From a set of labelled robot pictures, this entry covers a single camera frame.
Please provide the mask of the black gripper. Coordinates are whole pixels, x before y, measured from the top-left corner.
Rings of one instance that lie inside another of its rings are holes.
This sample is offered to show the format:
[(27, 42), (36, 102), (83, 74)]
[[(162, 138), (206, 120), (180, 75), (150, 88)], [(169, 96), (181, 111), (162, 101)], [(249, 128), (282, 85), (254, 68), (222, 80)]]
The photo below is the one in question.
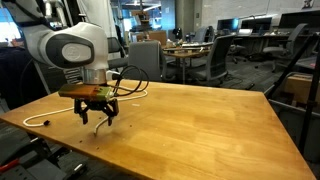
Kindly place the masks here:
[(74, 113), (78, 114), (82, 118), (83, 124), (88, 123), (87, 111), (89, 109), (96, 111), (102, 111), (103, 109), (105, 109), (108, 115), (107, 122), (109, 126), (112, 125), (113, 118), (119, 113), (118, 101), (116, 99), (113, 99), (110, 102), (79, 99), (74, 100)]

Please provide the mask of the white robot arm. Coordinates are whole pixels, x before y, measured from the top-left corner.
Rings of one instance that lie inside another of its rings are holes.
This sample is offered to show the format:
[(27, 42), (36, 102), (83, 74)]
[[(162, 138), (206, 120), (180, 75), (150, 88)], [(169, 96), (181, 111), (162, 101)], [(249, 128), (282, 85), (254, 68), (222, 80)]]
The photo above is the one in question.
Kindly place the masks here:
[(59, 69), (79, 68), (80, 84), (65, 84), (58, 94), (74, 100), (74, 113), (88, 121), (89, 110), (102, 111), (111, 122), (118, 102), (107, 85), (108, 41), (104, 29), (90, 22), (54, 29), (36, 0), (2, 0), (22, 30), (25, 47), (37, 61)]

